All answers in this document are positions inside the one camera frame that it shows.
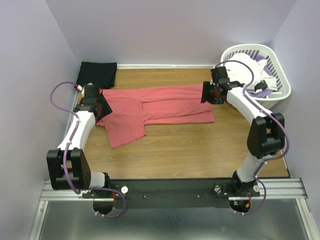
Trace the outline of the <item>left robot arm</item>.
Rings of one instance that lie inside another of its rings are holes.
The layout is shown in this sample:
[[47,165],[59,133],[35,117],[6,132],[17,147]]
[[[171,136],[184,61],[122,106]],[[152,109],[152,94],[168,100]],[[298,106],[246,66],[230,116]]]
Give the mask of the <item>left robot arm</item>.
[[49,150],[46,155],[51,187],[56,191],[72,190],[78,195],[82,190],[93,189],[99,197],[107,197],[111,191],[110,178],[105,172],[91,171],[84,148],[92,128],[111,114],[112,109],[103,96],[102,88],[92,83],[83,86],[74,84],[82,99],[72,110],[58,106],[54,103],[53,95],[64,84],[69,82],[59,83],[49,97],[56,109],[72,115],[64,139],[57,149]]

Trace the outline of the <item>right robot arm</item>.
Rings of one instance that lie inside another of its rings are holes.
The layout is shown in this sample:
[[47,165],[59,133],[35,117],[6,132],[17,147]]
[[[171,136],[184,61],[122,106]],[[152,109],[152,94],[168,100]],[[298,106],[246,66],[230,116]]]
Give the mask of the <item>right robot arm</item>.
[[229,183],[215,186],[219,197],[243,196],[257,183],[258,173],[268,159],[285,146],[285,119],[272,113],[244,92],[244,84],[230,81],[224,66],[211,69],[211,81],[202,85],[202,103],[221,105],[228,102],[250,123],[246,141],[248,154]]

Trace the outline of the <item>red t shirt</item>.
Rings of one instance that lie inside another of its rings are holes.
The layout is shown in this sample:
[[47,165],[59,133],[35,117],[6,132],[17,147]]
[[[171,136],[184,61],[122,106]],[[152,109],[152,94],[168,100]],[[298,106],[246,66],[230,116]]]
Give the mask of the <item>red t shirt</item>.
[[201,84],[107,89],[103,96],[112,113],[97,126],[105,128],[112,149],[145,137],[148,125],[215,122],[212,106],[201,102]]

